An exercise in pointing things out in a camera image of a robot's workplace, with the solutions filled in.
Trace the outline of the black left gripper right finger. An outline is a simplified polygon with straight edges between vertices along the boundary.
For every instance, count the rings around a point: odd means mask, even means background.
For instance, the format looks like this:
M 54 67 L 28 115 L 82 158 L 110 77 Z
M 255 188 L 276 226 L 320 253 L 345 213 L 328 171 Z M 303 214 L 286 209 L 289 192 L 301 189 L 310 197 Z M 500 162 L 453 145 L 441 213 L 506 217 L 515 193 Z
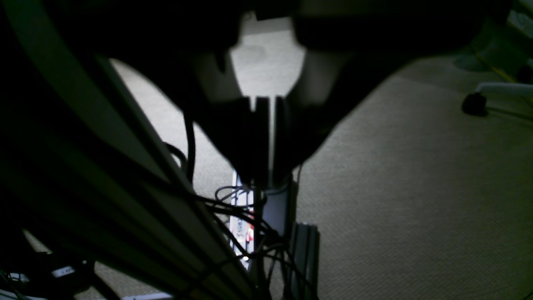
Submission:
M 276 99 L 273 183 L 314 155 L 339 122 L 399 68 L 394 53 L 308 51 L 295 85 Z

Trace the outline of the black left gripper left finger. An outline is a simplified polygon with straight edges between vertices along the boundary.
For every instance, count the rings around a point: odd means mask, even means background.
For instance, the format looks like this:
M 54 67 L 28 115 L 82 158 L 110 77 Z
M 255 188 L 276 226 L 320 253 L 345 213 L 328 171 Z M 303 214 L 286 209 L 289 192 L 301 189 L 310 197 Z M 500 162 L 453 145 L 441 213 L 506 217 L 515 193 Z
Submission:
M 253 112 L 229 54 L 186 54 L 191 98 L 186 114 L 203 129 L 246 184 L 269 183 L 269 133 L 265 111 Z

